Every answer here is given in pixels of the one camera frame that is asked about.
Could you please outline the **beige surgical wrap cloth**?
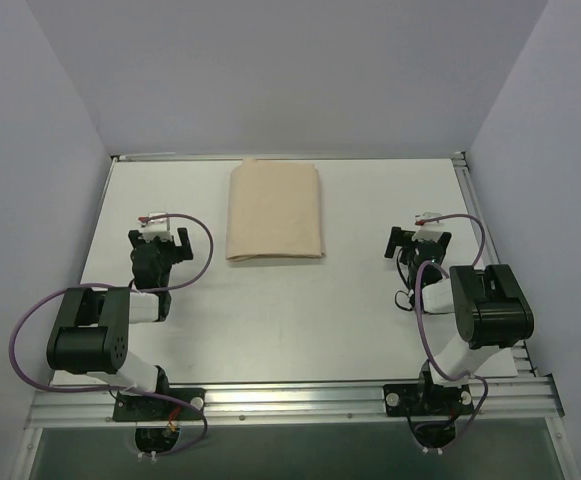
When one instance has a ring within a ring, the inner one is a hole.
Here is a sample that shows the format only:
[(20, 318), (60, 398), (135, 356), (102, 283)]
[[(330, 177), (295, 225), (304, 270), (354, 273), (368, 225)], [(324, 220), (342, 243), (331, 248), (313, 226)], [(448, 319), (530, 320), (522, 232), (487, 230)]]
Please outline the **beige surgical wrap cloth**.
[(244, 160), (230, 174), (225, 258), (320, 258), (320, 175), (312, 163)]

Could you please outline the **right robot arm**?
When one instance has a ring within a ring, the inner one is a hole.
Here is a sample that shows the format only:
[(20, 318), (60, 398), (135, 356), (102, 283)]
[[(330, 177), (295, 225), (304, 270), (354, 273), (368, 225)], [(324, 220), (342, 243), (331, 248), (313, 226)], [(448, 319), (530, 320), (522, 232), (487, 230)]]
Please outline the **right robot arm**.
[(452, 234), (437, 226), (390, 230), (384, 257), (393, 259), (409, 304), (402, 308), (421, 316), (451, 315), (456, 333), (433, 355), (424, 345), (422, 371), (429, 378), (414, 388), (414, 400), (425, 412), (439, 411), (459, 386), (500, 351), (534, 332), (534, 315), (511, 268), (491, 264), (442, 269)]

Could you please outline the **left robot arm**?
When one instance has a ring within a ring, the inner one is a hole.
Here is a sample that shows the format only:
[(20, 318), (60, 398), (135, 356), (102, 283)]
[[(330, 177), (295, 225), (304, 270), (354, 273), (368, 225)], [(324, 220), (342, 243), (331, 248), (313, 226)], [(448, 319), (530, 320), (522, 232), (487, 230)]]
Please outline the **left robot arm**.
[(74, 287), (63, 296), (46, 359), (51, 369), (86, 375), (114, 387), (137, 389), (136, 408), (149, 419), (164, 417), (172, 405), (165, 371), (129, 350), (132, 324), (167, 319), (172, 267), (194, 254), (185, 228), (174, 239), (168, 226), (129, 232), (132, 283), (127, 287)]

